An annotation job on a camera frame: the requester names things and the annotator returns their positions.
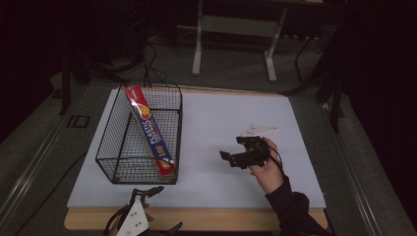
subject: aluminum foil box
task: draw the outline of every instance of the aluminum foil box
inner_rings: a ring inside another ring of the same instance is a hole
[[[132,114],[138,121],[144,137],[147,140],[149,150],[155,158],[160,175],[165,177],[173,174],[175,163],[150,113],[149,105],[142,89],[138,86],[127,87],[125,92],[131,104]]]

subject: cable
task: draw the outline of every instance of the cable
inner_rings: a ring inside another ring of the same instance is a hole
[[[46,198],[42,201],[42,203],[37,207],[37,209],[30,215],[30,217],[22,224],[22,226],[19,228],[19,230],[15,233],[15,236],[18,236],[22,230],[28,225],[28,223],[34,218],[34,216],[43,208],[43,206],[46,204],[46,202],[50,199],[53,193],[58,189],[58,186],[62,183],[64,178],[68,175],[68,173],[74,168],[74,166],[82,160],[84,157],[86,157],[87,153],[85,152],[80,157],[74,161],[74,163],[70,166],[70,168],[65,171],[64,175],[61,177],[61,179],[58,181],[58,183],[55,185],[55,187],[52,189],[52,191],[46,196]]]
[[[282,159],[281,159],[281,155],[279,154],[279,152],[275,149],[275,148],[273,148],[273,147],[268,147],[269,149],[272,149],[276,154],[277,154],[277,157],[278,157],[278,159],[279,159],[279,162],[281,162],[282,163]]]
[[[156,49],[151,44],[149,44],[149,43],[147,43],[146,46],[148,46],[152,50],[153,55],[152,55],[150,61],[146,57],[144,57],[144,59],[143,59],[144,67],[145,67],[145,73],[144,73],[144,88],[147,86],[147,83],[151,87],[151,80],[150,80],[149,71],[152,71],[153,74],[157,77],[157,82],[164,82],[168,78],[168,75],[165,72],[156,70],[152,66],[152,64],[153,64],[153,62],[154,62],[154,60],[156,58]]]
[[[186,37],[186,36],[188,36],[188,35],[190,35],[190,34],[192,34],[192,33],[196,32],[196,31],[197,31],[196,29],[191,29],[191,30],[189,30],[188,32],[184,32],[183,34],[178,35],[178,36],[176,37],[176,39]],[[159,38],[160,36],[164,36],[164,34],[163,34],[163,33],[157,33],[156,35],[149,37],[149,38],[147,39],[147,41],[148,41],[148,42],[151,42],[151,43],[157,43],[157,44],[165,44],[165,43],[170,43],[170,42],[171,42],[171,40],[167,40],[167,39],[164,39],[164,40],[161,40],[161,41],[156,40],[156,39],[157,39],[157,38]]]

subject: dark background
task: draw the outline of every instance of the dark background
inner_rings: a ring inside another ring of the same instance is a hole
[[[53,93],[49,78],[61,70],[65,45],[75,45],[103,62],[117,51],[109,48],[114,45],[111,34],[130,27],[137,19],[131,15],[121,18],[126,16],[123,8],[114,2],[1,0],[0,142]],[[175,38],[176,25],[195,25],[197,2],[152,1],[146,23],[156,24]],[[349,6],[342,18],[338,13],[328,19],[316,16],[318,12],[308,15],[303,9],[290,12],[284,33],[317,33],[310,30],[312,21],[305,20],[309,17],[320,24],[339,22],[321,63],[343,79],[343,92],[349,95],[391,184],[417,227],[417,4],[351,1]],[[268,16],[272,10],[258,14]],[[244,6],[229,13],[244,12],[257,15]]]

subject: gray floor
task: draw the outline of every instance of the gray floor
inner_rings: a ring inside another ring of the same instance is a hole
[[[206,35],[201,74],[198,77],[191,75],[194,39],[192,33],[179,38],[176,44],[162,43],[163,37],[154,38],[151,45],[154,46],[156,55],[152,66],[157,70],[156,74],[163,78],[166,75],[167,80],[183,87],[278,93],[300,85],[293,60],[303,42],[297,39],[283,38],[277,45],[273,56],[278,77],[275,84],[268,81],[263,50],[260,49],[260,46],[268,46],[268,41],[264,38],[246,37],[237,42],[229,40],[227,45],[221,37],[213,39],[213,35]],[[236,46],[237,44],[243,44],[246,49]],[[313,41],[300,58],[303,76],[311,72],[321,56],[316,52],[316,45],[317,42]],[[153,55],[150,47],[146,53],[150,60]],[[144,72],[141,67],[122,73],[121,76],[131,79],[133,84],[140,84]],[[45,156],[45,160],[39,163],[39,172],[33,174],[36,178],[30,182],[26,196],[19,207],[12,210],[15,211],[13,217],[8,221],[5,230],[0,232],[2,235],[15,235],[72,163],[88,150],[109,91],[118,86],[95,73],[91,74],[94,79],[87,87],[72,87],[73,103],[65,116],[58,115],[60,100],[48,98],[1,144],[2,203],[27,165],[38,156]],[[156,79],[155,74],[150,73],[150,76]],[[51,80],[59,87],[60,75]],[[342,98],[344,117],[339,119],[340,134],[336,135],[328,124],[328,111],[314,100],[316,90],[317,88],[309,88],[290,97],[290,100],[325,195],[328,218],[334,232],[340,236],[416,235],[349,104],[348,97]],[[71,115],[89,116],[88,127],[66,127]],[[80,161],[70,170],[45,205],[31,217],[20,235],[102,235],[101,231],[70,231],[63,224],[67,212],[66,202],[81,166]],[[183,235],[258,234],[184,232]]]

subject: black cable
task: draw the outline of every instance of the black cable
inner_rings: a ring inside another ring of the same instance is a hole
[[[153,51],[153,56],[152,56],[152,59],[150,60],[150,62],[148,62],[148,60],[145,58],[145,60],[147,60],[147,62],[149,63],[149,69],[151,69],[151,71],[153,72],[153,74],[159,79],[159,81],[160,82],[163,82],[163,81],[165,81],[167,78],[168,78],[168,75],[165,73],[165,72],[162,72],[162,71],[159,71],[159,70],[156,70],[153,66],[152,66],[152,64],[153,64],[153,61],[155,60],[155,58],[156,58],[156,49],[150,44],[150,43],[147,43],[147,46],[148,47],[150,47],[151,49],[152,49],[152,51]],[[161,73],[161,74],[163,74],[164,75],[164,78],[162,78],[162,77],[160,77],[157,73]]]
[[[86,157],[87,153],[85,152],[80,157],[74,161],[74,163],[70,166],[70,168],[65,171],[64,175],[61,177],[61,179],[58,181],[58,183],[55,185],[55,187],[52,189],[52,191],[46,196],[46,198],[42,201],[42,203],[37,207],[37,209],[30,215],[30,217],[25,221],[24,224],[19,228],[19,230],[15,233],[15,236],[18,236],[22,230],[28,225],[28,223],[34,218],[34,216],[43,208],[43,206],[46,204],[46,202],[50,199],[53,193],[58,189],[58,186],[62,183],[64,178],[68,175],[68,173],[74,168],[74,166],[82,160],[84,157]]]
[[[145,73],[144,73],[144,88],[147,87],[147,82],[149,86],[151,87],[150,80],[149,80],[149,66],[147,64],[148,60],[144,57],[144,67],[145,67]]]
[[[273,147],[268,147],[269,149],[272,149],[273,151],[275,151],[276,155],[278,156],[279,162],[282,163],[282,159],[281,159],[281,155],[279,154],[279,152],[273,148]]]
[[[105,226],[105,228],[104,228],[104,230],[103,230],[103,234],[105,235],[105,236],[108,236],[109,234],[110,234],[110,226],[111,226],[111,223],[117,218],[117,216],[119,216],[119,215],[121,215],[121,214],[123,214],[123,213],[125,213],[125,212],[129,212],[129,210],[130,210],[130,208],[131,208],[131,206],[128,206],[128,205],[126,205],[126,206],[123,206],[122,208],[120,208],[120,209],[118,209],[111,217],[110,217],[110,219],[107,221],[107,224],[106,224],[106,226]]]

